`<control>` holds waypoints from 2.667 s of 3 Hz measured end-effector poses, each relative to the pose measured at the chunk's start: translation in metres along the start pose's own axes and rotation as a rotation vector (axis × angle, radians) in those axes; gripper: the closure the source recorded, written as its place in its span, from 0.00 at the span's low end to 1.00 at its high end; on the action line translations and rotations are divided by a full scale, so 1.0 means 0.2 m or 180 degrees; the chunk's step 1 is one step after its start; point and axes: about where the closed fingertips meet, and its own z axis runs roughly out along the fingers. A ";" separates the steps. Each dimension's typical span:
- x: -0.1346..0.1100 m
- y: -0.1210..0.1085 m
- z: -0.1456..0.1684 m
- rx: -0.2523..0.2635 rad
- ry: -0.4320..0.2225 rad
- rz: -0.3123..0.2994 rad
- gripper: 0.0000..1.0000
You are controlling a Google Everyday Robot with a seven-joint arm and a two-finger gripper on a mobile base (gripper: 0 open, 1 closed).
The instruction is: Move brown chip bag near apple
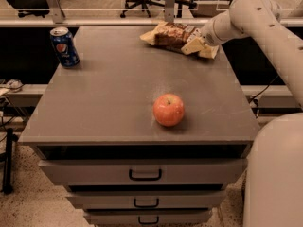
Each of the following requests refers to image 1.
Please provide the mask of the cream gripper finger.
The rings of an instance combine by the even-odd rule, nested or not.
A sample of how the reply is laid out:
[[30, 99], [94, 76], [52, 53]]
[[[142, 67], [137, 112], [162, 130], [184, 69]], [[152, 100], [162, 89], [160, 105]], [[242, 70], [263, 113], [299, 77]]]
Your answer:
[[204, 40], [200, 37], [196, 37], [194, 39], [192, 39], [191, 41], [187, 42], [182, 48], [181, 51], [185, 54], [185, 55], [189, 55], [192, 53], [196, 53], [199, 52], [203, 49], [204, 47]]

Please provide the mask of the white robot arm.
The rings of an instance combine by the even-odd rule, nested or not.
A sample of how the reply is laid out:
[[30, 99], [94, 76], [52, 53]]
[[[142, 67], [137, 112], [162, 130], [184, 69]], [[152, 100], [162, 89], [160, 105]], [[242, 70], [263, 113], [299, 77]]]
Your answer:
[[[212, 46], [251, 37], [303, 107], [303, 41], [278, 21], [272, 0], [233, 0], [202, 27]], [[248, 156], [243, 227], [303, 227], [303, 113], [267, 123]]]

